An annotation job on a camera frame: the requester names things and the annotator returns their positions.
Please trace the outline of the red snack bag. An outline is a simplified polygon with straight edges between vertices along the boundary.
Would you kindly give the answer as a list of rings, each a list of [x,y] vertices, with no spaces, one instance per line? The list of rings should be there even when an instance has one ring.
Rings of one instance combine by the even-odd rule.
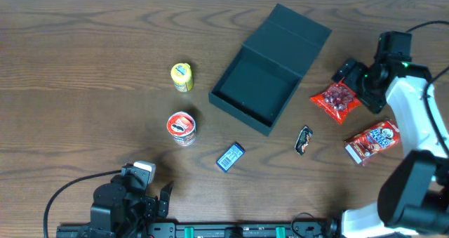
[[[343,124],[349,113],[361,105],[356,94],[341,82],[332,83],[324,92],[313,95],[310,100],[338,124]]]

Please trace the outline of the red Pringles can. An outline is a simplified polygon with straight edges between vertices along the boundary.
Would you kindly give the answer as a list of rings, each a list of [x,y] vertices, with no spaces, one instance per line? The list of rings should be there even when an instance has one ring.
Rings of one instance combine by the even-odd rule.
[[[181,111],[171,115],[166,128],[174,141],[180,146],[190,146],[196,140],[196,122],[186,112]]]

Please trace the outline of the dark green box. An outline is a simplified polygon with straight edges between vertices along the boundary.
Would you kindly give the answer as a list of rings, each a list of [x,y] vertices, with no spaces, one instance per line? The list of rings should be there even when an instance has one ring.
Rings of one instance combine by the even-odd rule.
[[[277,4],[242,43],[208,94],[209,102],[269,135],[331,32]]]

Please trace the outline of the yellow snack cup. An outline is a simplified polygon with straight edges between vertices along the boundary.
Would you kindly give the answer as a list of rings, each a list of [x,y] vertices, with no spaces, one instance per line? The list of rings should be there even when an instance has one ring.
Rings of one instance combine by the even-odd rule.
[[[179,92],[188,92],[192,89],[193,74],[192,69],[187,63],[178,63],[174,65],[170,71],[175,88]]]

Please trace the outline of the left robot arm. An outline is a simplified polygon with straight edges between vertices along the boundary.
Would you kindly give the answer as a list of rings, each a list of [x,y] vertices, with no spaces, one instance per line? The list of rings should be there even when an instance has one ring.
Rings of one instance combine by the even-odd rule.
[[[78,231],[79,238],[148,237],[148,224],[168,216],[174,182],[159,196],[147,195],[156,166],[137,161],[126,164],[120,174],[93,193],[91,221]]]

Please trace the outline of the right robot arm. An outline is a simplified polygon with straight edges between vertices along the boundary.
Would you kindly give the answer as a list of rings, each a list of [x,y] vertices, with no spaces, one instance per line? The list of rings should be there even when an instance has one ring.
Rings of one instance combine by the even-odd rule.
[[[435,77],[412,62],[410,32],[385,32],[374,63],[348,59],[341,80],[371,112],[389,105],[404,159],[381,187],[377,201],[347,210],[341,237],[448,234],[448,132],[434,100]]]

